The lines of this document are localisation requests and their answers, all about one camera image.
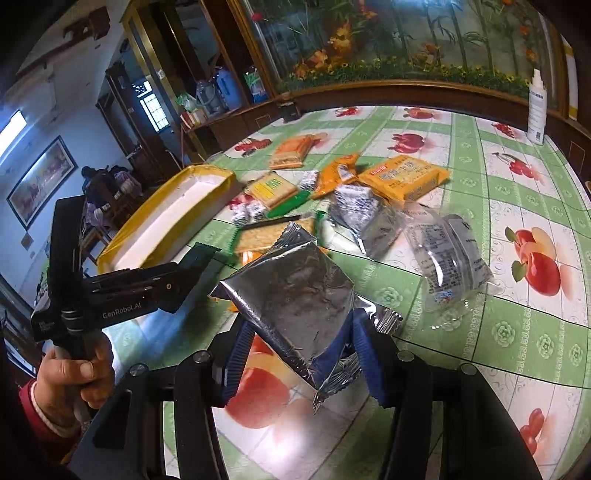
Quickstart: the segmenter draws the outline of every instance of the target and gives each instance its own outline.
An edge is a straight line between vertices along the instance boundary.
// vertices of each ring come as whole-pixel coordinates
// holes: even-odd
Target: cracker package
[[[353,183],[357,180],[355,162],[359,158],[358,153],[345,155],[329,163],[318,178],[316,190],[310,198],[317,199],[335,190],[339,185]]]
[[[299,191],[298,187],[273,171],[247,188],[247,193],[259,200],[269,210],[293,197]]]
[[[424,160],[399,155],[359,175],[379,194],[402,202],[416,200],[449,178],[449,171]]]
[[[237,232],[234,240],[234,253],[240,256],[243,252],[247,251],[266,252],[275,244],[290,222],[301,225],[312,235],[315,234],[316,214],[314,213],[251,223]]]
[[[303,166],[304,158],[316,142],[315,135],[298,135],[285,140],[273,153],[269,168],[298,168]]]

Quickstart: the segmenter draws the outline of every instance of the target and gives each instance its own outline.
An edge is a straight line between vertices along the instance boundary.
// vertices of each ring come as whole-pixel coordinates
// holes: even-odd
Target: plastic bag
[[[424,310],[434,312],[465,300],[492,279],[470,225],[459,215],[441,216],[418,203],[405,206],[405,235],[427,282]]]
[[[318,199],[333,192],[341,184],[353,183],[357,180],[355,163],[359,154],[345,155],[329,163],[321,172],[318,178],[316,190],[310,198]]]
[[[329,207],[335,230],[343,233],[347,229],[369,258],[383,257],[404,228],[402,213],[377,199],[367,187],[339,186],[335,199]]]

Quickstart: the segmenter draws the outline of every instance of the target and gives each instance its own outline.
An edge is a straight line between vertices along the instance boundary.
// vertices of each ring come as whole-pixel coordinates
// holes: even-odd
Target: blue container
[[[219,69],[216,81],[228,108],[230,110],[240,108],[242,106],[242,98],[240,97],[240,90],[238,90],[238,85],[236,85],[232,74],[226,69]]]

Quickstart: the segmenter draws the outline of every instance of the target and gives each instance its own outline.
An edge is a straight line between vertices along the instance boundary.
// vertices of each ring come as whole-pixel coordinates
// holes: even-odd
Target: window
[[[160,132],[168,125],[168,120],[166,120],[164,110],[162,110],[156,95],[152,91],[152,86],[146,80],[140,85],[134,85],[134,89],[139,98],[139,102],[150,119],[150,123],[152,123],[152,127],[154,127],[154,130],[157,132]]]

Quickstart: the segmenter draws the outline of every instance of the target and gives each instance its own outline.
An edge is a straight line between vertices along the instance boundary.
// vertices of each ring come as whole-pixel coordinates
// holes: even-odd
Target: picture frame
[[[7,197],[10,208],[25,230],[77,168],[61,136],[37,157]]]

